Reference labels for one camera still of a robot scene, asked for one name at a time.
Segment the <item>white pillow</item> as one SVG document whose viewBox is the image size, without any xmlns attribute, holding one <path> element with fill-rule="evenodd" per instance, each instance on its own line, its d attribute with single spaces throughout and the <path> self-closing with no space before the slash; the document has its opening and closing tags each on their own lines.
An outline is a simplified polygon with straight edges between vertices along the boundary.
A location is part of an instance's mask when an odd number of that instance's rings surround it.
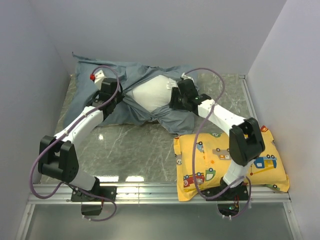
<svg viewBox="0 0 320 240">
<path fill-rule="evenodd" d="M 175 80 L 164 75 L 158 75 L 134 87 L 127 94 L 141 107 L 151 113 L 169 104 L 172 88 L 176 86 Z"/>
</svg>

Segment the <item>blue striped pillowcase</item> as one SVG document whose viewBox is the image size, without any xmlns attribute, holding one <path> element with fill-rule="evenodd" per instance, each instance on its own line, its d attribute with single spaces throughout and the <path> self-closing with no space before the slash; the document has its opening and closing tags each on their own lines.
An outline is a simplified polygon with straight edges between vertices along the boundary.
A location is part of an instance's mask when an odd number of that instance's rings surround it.
<svg viewBox="0 0 320 240">
<path fill-rule="evenodd" d="M 141 64 L 139 62 L 107 61 L 72 55 L 76 61 L 75 84 L 76 92 L 66 112 L 63 127 L 66 128 L 83 111 L 87 102 L 96 93 L 98 88 L 90 74 L 98 66 L 104 66 L 106 77 L 120 80 L 124 99 L 117 104 L 112 114 L 100 126 L 134 124 L 141 126 L 146 122 L 159 122 L 171 134 L 191 134 L 195 127 L 195 115 L 187 110 L 174 110 L 169 104 L 148 112 L 135 102 L 128 92 L 154 77 L 163 75 L 178 82 L 182 73 L 193 69 L 191 65 L 178 65 L 172 67 L 159 67 Z"/>
</svg>

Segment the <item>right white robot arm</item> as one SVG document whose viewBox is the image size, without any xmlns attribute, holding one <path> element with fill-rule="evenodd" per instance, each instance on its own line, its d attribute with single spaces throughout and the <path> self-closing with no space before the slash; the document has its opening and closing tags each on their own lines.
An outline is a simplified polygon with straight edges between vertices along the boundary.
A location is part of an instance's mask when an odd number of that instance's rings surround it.
<svg viewBox="0 0 320 240">
<path fill-rule="evenodd" d="M 220 181 L 220 193 L 216 196 L 233 199 L 250 165 L 266 148 L 258 121 L 253 117 L 245 119 L 238 116 L 218 105 L 210 96 L 199 94 L 190 78 L 182 79 L 172 88 L 169 107 L 194 113 L 229 136 L 231 162 Z"/>
</svg>

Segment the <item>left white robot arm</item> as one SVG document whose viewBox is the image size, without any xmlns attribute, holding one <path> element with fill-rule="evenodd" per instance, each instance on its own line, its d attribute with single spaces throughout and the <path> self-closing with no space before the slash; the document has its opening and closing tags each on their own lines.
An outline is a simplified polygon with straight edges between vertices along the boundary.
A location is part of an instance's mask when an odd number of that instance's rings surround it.
<svg viewBox="0 0 320 240">
<path fill-rule="evenodd" d="M 47 177 L 83 190 L 89 201 L 101 195 L 99 180 L 80 169 L 77 150 L 91 131 L 113 113 L 124 95 L 116 78 L 104 78 L 83 111 L 55 136 L 40 141 L 37 171 Z"/>
</svg>

